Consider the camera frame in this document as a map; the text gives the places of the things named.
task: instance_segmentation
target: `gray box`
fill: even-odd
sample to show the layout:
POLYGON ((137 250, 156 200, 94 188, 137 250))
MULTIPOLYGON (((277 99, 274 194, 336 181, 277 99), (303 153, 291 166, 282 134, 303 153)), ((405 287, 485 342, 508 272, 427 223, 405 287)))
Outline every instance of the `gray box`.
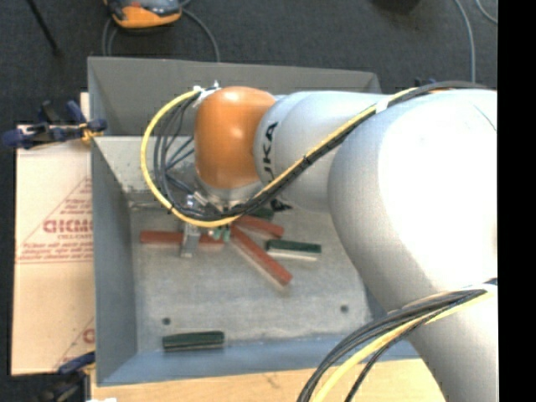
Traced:
MULTIPOLYGON (((382 313, 325 214, 293 209, 275 217, 286 239, 322 245, 315 262, 283 262, 294 276, 284 290, 232 245, 183 258, 177 246, 139 242, 143 229, 181 229, 152 199, 139 168, 141 135, 173 97, 215 81, 274 95, 379 93, 374 74, 125 58, 89 58, 88 70, 91 117, 110 126, 92 147, 99 385, 311 368, 343 336, 382 313), (225 332, 223 348, 162 350, 166 335, 208 330, 225 332)), ((187 121, 184 134, 192 128, 187 121)), ((414 355, 409 344, 396 353, 414 355)))

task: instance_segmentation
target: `clamp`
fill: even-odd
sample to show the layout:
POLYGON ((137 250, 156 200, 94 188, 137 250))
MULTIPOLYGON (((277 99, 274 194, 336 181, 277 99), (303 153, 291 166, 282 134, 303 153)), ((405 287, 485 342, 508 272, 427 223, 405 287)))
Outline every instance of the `clamp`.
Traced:
POLYGON ((54 111, 50 101, 45 101, 37 115, 38 123, 6 131, 2 142, 6 147, 31 149, 57 142, 80 139, 89 144, 90 139, 100 136, 107 128, 104 119, 87 121, 82 110, 74 100, 65 105, 68 118, 61 118, 54 111))

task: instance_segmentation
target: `wooden board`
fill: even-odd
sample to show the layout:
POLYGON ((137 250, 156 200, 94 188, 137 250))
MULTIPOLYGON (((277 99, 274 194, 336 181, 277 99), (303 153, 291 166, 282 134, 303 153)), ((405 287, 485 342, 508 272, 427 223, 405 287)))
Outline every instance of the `wooden board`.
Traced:
MULTIPOLYGON (((344 400, 363 368, 360 364, 348 379, 337 384, 326 402, 344 400)), ((132 384, 114 387, 92 385, 92 398, 116 398, 117 402, 294 402, 312 369, 233 377, 132 384)), ((420 359, 377 363, 355 398, 362 402, 445 402, 430 371, 420 359)))

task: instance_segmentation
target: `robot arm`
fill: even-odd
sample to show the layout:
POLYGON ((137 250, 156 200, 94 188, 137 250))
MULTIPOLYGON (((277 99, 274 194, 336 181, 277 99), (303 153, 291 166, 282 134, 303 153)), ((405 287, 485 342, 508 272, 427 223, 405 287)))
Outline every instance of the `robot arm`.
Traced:
MULTIPOLYGON (((331 215, 386 311, 497 276, 495 91, 438 90, 397 104, 385 95, 223 88, 199 107, 194 137, 198 180, 220 208, 260 198, 288 168, 301 168, 278 194, 331 215), (318 145, 331 142, 320 156, 318 145)), ((411 341, 449 402, 498 400, 496 296, 411 341)))

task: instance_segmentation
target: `black floor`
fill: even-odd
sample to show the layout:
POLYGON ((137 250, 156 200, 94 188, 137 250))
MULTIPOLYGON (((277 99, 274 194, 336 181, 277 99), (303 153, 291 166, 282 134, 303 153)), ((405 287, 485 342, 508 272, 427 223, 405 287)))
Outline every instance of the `black floor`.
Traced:
MULTIPOLYGON (((366 70, 386 93, 426 80, 475 80, 497 87, 497 25, 476 0, 193 0, 221 60, 366 70)), ((33 120, 44 100, 62 106, 87 86, 86 57, 101 55, 101 0, 35 0, 62 56, 54 56, 26 0, 0 0, 0 132, 33 120)), ((497 0, 481 0, 497 16, 497 0)), ((184 17, 151 36, 119 33, 113 54, 214 60, 206 33, 184 17)), ((13 301, 13 154, 0 154, 0 399, 24 401, 55 377, 8 376, 13 301)))

